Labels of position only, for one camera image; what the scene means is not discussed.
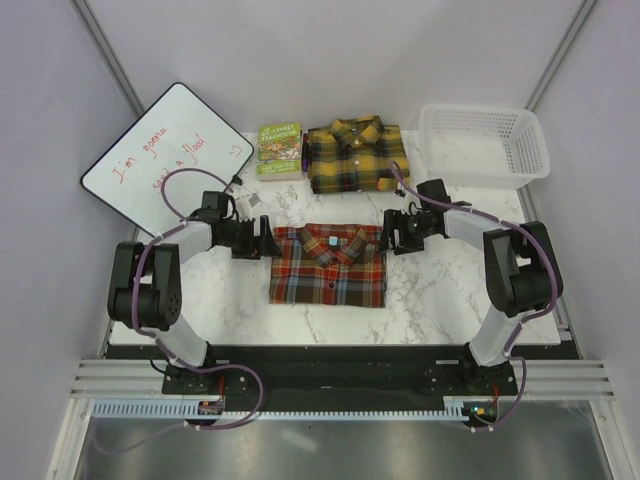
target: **white basket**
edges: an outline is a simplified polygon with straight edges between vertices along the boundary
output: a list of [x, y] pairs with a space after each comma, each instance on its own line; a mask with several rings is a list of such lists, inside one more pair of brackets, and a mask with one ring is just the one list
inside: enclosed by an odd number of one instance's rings
[[520, 188], [551, 171], [538, 118], [519, 108], [426, 105], [420, 143], [429, 178], [453, 185]]

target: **book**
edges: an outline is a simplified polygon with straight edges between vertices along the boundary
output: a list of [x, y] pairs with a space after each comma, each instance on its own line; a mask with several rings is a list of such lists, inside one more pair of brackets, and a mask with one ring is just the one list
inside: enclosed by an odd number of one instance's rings
[[258, 133], [258, 180], [302, 179], [299, 123], [265, 125]]

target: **plaid shirt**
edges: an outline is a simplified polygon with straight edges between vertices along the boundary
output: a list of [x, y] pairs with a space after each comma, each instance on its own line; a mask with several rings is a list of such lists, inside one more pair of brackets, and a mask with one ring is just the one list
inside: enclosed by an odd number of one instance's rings
[[309, 130], [309, 145], [313, 193], [396, 190], [394, 160], [410, 181], [400, 127], [382, 125], [378, 116], [336, 119], [331, 127]]
[[271, 303], [384, 307], [386, 261], [377, 251], [381, 227], [277, 227], [282, 258], [271, 260]]

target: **white table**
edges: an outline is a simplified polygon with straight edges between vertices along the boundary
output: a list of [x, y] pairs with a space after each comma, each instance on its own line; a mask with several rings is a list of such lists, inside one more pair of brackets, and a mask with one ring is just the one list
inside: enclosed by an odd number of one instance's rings
[[[255, 144], [256, 135], [245, 135]], [[427, 179], [418, 134], [403, 132], [412, 183]], [[314, 195], [308, 181], [260, 182], [255, 159], [241, 172], [244, 185], [235, 196], [256, 193], [253, 215], [267, 213], [271, 226], [305, 223], [382, 225], [387, 208], [406, 199], [389, 192]], [[466, 200], [500, 218], [523, 222], [515, 191], [448, 187], [454, 201]], [[431, 237], [425, 252], [388, 254], [387, 308], [327, 305], [270, 305], [269, 258], [234, 260], [216, 247], [182, 265], [183, 309], [196, 333], [213, 344], [373, 345], [463, 344], [478, 331], [489, 308], [482, 253], [455, 239]], [[518, 344], [558, 344], [552, 315], [525, 325]], [[145, 344], [145, 337], [116, 323], [110, 343]]]

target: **red plaid shirt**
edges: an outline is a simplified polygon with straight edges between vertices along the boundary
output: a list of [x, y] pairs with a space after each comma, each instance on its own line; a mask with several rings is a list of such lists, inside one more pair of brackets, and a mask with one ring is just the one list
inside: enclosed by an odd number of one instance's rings
[[372, 225], [278, 227], [282, 258], [271, 261], [271, 303], [384, 307], [387, 272]]

